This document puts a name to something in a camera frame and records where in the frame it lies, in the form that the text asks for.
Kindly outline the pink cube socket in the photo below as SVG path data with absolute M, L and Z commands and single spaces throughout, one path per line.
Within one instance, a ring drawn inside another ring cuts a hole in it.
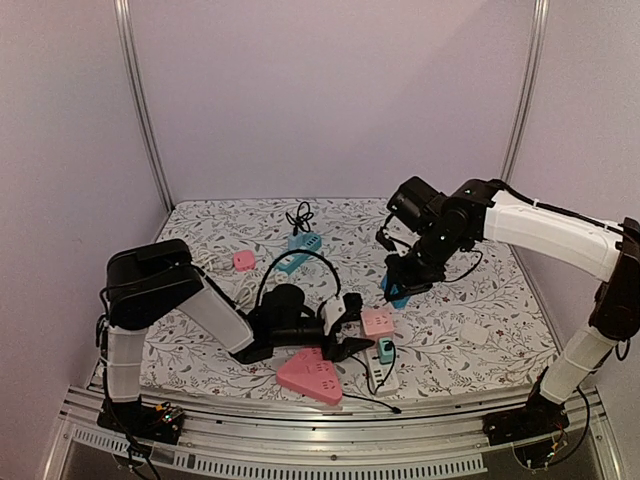
M 389 308 L 367 308 L 361 314 L 362 331 L 366 338 L 390 337 L 394 331 L 394 320 Z

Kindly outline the light blue charger plug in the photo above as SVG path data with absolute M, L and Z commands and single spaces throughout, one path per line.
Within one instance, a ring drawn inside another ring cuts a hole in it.
M 288 250 L 301 249 L 304 246 L 305 240 L 306 240 L 305 233 L 298 233 L 298 234 L 291 233 L 287 237 L 287 249 Z

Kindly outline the pink power strip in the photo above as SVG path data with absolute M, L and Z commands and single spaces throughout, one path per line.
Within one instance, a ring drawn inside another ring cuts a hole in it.
M 334 364 L 325 360 L 320 348 L 304 348 L 277 372 L 276 382 L 295 393 L 336 406 L 343 391 Z

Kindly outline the teal small adapter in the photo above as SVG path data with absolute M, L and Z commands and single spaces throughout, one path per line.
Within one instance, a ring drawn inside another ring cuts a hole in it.
M 377 355 L 381 365 L 389 365 L 395 359 L 395 345 L 390 337 L 381 337 L 377 340 Z

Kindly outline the teal power strip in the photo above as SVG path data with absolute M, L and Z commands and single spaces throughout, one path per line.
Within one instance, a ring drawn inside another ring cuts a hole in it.
M 305 251 L 314 251 L 317 252 L 321 245 L 322 239 L 321 237 L 314 232 L 302 232 L 306 234 L 306 240 L 304 246 L 301 249 L 296 250 L 305 250 Z M 283 259 L 281 259 L 275 266 L 275 268 L 284 272 L 287 275 L 291 275 L 295 272 L 295 270 L 300 267 L 309 257 L 308 254 L 305 253 L 293 253 L 289 254 Z

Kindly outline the blue plug adapter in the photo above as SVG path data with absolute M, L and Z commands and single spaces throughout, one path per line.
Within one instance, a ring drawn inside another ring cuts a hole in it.
M 390 303 L 397 310 L 404 309 L 410 300 L 410 296 L 400 295 L 400 291 L 396 284 L 388 285 L 387 276 L 382 278 L 380 288 L 383 290 L 383 298 L 385 301 Z

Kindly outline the white power strip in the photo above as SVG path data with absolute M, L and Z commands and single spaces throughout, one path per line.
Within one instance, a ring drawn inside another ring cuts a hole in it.
M 386 397 L 398 393 L 400 384 L 395 366 L 381 365 L 374 348 L 365 351 L 366 365 L 369 371 L 369 383 L 372 392 L 378 397 Z

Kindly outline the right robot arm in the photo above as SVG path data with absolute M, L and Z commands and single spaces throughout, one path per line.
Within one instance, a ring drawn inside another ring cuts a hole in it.
M 530 198 L 502 180 L 471 179 L 451 194 L 413 176 L 387 203 L 391 218 L 415 234 L 404 252 L 384 231 L 388 251 L 384 297 L 428 292 L 446 279 L 450 258 L 481 242 L 522 249 L 598 281 L 585 326 L 536 379 L 524 405 L 488 414 L 483 432 L 501 445 L 568 427 L 565 403 L 620 344 L 639 332 L 639 222 L 600 220 Z

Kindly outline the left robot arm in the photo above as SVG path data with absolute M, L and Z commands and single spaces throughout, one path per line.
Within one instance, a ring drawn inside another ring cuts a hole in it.
M 178 442 L 182 409 L 170 402 L 147 406 L 141 392 L 143 362 L 151 356 L 148 336 L 168 330 L 174 319 L 244 365 L 267 360 L 280 347 L 316 347 L 321 360 L 331 363 L 371 348 L 371 339 L 342 337 L 344 324 L 361 320 L 363 299 L 344 292 L 339 279 L 334 286 L 333 295 L 311 308 L 300 287 L 269 287 L 262 278 L 253 306 L 246 308 L 196 264 L 181 239 L 114 254 L 106 263 L 99 292 L 103 312 L 95 328 L 103 381 L 98 426 L 132 441 Z

